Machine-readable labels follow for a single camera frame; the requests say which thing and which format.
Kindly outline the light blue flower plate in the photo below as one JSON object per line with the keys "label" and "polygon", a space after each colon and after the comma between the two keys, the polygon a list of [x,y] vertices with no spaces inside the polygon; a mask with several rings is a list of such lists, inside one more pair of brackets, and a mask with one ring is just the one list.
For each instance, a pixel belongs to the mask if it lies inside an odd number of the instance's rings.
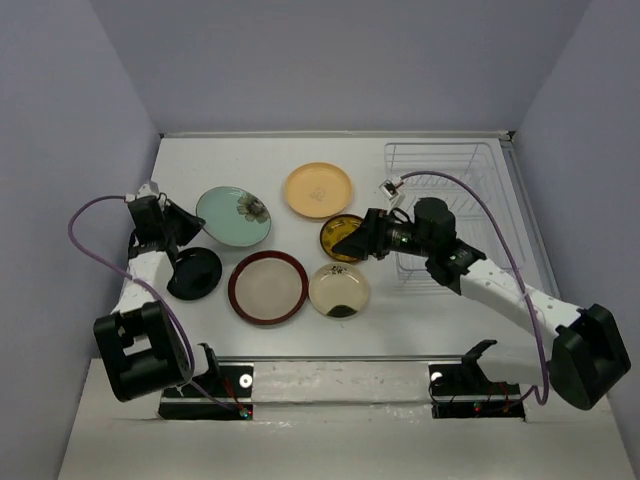
{"label": "light blue flower plate", "polygon": [[231,247],[251,247],[267,238],[272,220],[264,203],[252,193],[232,186],[214,187],[201,195],[196,215],[204,231]]}

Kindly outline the red rim white plate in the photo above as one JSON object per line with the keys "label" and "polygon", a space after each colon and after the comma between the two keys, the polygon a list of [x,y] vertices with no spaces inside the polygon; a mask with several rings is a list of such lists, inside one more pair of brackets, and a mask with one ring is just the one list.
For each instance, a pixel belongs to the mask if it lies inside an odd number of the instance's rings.
{"label": "red rim white plate", "polygon": [[308,275],[293,256],[276,250],[253,253],[234,268],[227,295],[234,312],[256,326],[290,320],[307,299]]}

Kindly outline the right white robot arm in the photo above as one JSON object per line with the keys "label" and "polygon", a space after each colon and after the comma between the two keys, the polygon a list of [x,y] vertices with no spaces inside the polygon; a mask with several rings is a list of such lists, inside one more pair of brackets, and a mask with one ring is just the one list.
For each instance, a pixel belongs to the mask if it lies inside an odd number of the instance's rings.
{"label": "right white robot arm", "polygon": [[333,252],[366,260],[391,252],[421,257],[437,284],[493,310],[534,338],[531,354],[513,354],[493,339],[464,356],[462,384],[482,392],[494,382],[530,386],[540,404],[555,392],[579,409],[593,408],[631,369],[613,314],[600,304],[566,303],[528,286],[461,240],[456,218],[440,199],[417,201],[414,214],[371,208]]}

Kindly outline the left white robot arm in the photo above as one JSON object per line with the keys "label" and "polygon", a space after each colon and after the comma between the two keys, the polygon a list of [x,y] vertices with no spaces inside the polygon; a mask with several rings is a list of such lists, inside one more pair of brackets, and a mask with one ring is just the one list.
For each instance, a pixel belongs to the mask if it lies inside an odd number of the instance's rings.
{"label": "left white robot arm", "polygon": [[186,383],[209,395],[221,383],[212,350],[191,344],[168,305],[171,298],[200,300],[220,282],[218,255],[189,244],[205,222],[162,194],[139,194],[125,204],[134,229],[123,291],[93,327],[114,395],[126,402]]}

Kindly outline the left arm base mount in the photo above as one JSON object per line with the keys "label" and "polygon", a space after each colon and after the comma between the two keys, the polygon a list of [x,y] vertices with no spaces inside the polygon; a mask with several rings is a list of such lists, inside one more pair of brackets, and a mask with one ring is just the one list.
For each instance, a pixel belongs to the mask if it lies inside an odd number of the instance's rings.
{"label": "left arm base mount", "polygon": [[157,414],[176,421],[251,421],[254,365],[223,362],[183,387],[165,389]]}

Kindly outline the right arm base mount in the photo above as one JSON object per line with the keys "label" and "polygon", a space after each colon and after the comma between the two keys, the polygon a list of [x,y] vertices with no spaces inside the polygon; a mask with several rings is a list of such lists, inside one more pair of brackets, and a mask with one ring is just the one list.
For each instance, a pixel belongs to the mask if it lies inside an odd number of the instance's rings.
{"label": "right arm base mount", "polygon": [[525,419],[518,384],[491,382],[461,363],[430,365],[428,394],[434,419]]}

